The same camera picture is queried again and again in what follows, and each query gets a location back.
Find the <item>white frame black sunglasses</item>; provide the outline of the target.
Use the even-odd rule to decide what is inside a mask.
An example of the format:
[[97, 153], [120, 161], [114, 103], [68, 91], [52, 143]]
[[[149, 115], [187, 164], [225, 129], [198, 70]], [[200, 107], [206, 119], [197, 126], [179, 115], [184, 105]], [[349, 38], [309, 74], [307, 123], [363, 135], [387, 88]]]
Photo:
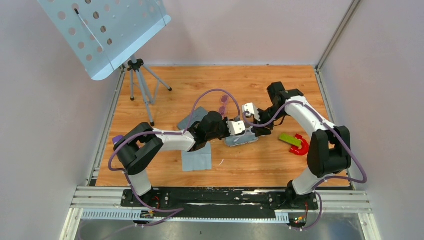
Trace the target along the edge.
[[233, 145], [244, 145], [249, 143], [254, 143], [258, 140], [258, 137], [255, 136], [251, 131], [246, 131], [243, 135], [235, 136], [233, 140], [230, 140], [230, 143]]

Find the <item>flag print glasses case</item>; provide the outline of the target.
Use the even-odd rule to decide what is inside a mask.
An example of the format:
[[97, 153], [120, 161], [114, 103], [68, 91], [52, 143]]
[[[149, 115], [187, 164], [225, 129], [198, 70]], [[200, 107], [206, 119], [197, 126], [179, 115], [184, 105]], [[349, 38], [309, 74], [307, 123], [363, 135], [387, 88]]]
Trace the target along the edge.
[[237, 147], [245, 144], [254, 143], [258, 139], [259, 138], [256, 137], [254, 133], [249, 130], [246, 130], [245, 133], [241, 135], [233, 135], [225, 138], [224, 143], [228, 147]]

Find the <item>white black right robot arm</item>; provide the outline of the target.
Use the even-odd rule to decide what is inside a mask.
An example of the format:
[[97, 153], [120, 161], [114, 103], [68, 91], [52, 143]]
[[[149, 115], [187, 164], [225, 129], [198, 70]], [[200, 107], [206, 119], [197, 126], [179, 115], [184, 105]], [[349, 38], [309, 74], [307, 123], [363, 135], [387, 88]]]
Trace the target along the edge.
[[267, 93], [272, 106], [255, 112], [255, 136], [270, 135], [276, 120], [290, 116], [310, 138], [307, 168], [289, 182], [287, 186], [291, 191], [285, 195], [286, 204], [298, 209], [305, 203], [305, 195], [312, 193], [326, 177], [335, 177], [351, 167], [350, 131], [345, 126], [336, 126], [316, 112], [298, 89], [288, 90], [281, 82], [274, 82], [267, 87]]

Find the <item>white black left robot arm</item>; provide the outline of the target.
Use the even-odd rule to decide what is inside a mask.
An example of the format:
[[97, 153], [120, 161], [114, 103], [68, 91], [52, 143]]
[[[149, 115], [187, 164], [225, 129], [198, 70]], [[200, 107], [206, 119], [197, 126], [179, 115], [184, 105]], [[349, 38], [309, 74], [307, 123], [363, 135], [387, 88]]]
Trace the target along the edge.
[[195, 152], [215, 139], [224, 139], [244, 131], [244, 127], [220, 113], [210, 111], [200, 121], [195, 121], [186, 130], [162, 131], [147, 122], [142, 122], [127, 135], [112, 139], [113, 149], [123, 165], [132, 185], [134, 200], [140, 206], [149, 206], [153, 201], [152, 185], [147, 167], [160, 152]]

